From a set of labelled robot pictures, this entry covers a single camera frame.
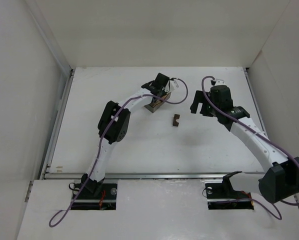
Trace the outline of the dark wood arch block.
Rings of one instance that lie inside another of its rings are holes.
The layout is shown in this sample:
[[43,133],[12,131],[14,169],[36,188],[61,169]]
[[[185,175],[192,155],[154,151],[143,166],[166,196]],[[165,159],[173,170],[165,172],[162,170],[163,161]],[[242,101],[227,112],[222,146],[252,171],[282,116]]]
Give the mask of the dark wood arch block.
[[179,114],[174,114],[173,119],[172,119],[172,126],[173,127],[178,127],[179,126],[179,119],[180,119],[180,115]]

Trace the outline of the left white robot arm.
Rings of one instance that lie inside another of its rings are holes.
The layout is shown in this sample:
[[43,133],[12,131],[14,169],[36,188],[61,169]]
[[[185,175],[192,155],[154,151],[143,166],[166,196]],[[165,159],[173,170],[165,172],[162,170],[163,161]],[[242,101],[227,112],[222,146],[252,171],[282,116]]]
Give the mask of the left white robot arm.
[[148,106],[158,108],[167,101],[171,93],[179,87],[173,78],[158,73],[156,78],[126,99],[109,101],[98,122],[99,143],[94,160],[81,177],[82,189],[92,197],[102,190],[106,168],[116,144],[126,136],[130,117],[135,111]]

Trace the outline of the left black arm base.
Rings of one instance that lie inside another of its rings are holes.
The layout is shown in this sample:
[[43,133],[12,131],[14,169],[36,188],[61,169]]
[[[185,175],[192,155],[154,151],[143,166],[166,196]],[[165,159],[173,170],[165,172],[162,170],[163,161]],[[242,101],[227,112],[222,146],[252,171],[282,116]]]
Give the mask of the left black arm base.
[[117,207],[118,182],[88,180],[78,197],[70,204],[70,210],[113,211]]

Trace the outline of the grey translucent plastic bin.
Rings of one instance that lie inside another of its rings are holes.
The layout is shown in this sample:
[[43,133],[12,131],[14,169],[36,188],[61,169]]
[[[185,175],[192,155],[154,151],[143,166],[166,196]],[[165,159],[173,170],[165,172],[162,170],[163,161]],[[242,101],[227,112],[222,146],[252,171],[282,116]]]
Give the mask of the grey translucent plastic bin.
[[[169,100],[169,98],[171,97],[171,92],[170,93],[167,93],[165,94],[164,96],[162,96],[161,98],[163,100]],[[160,100],[160,99],[157,99],[157,98],[154,98],[152,103],[150,104],[147,104],[145,105],[144,107],[149,110],[151,113],[154,113],[155,111],[157,111],[163,104],[164,104],[164,101],[163,100]]]

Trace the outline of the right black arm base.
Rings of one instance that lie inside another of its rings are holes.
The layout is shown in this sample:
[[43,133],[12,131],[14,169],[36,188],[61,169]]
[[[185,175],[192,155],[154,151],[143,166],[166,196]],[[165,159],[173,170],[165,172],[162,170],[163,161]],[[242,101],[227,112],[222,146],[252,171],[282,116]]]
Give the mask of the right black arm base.
[[240,173],[231,172],[223,176],[222,180],[205,182],[202,195],[205,193],[209,210],[254,210],[251,193],[234,190],[230,183],[230,177]]

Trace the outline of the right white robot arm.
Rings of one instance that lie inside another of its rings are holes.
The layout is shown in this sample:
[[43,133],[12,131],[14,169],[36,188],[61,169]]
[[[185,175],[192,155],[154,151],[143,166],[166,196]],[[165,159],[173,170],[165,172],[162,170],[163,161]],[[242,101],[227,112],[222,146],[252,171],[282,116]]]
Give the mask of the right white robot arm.
[[236,136],[260,163],[264,175],[256,177],[234,171],[222,178],[222,191],[232,198],[240,191],[257,193],[269,203],[283,202],[299,193],[299,158],[292,157],[272,143],[256,126],[250,114],[234,106],[231,91],[226,85],[215,85],[209,92],[196,91],[190,106],[191,113],[216,117],[217,121]]

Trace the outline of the light wood rectangular block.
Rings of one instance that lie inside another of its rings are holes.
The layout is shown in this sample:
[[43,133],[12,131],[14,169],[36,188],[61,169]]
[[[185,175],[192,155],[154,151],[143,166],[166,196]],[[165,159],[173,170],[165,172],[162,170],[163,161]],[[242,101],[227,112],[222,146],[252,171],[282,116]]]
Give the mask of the light wood rectangular block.
[[164,103],[164,101],[156,100],[155,102],[152,102],[152,103],[150,104],[150,106],[151,106],[152,108],[159,108],[163,103]]

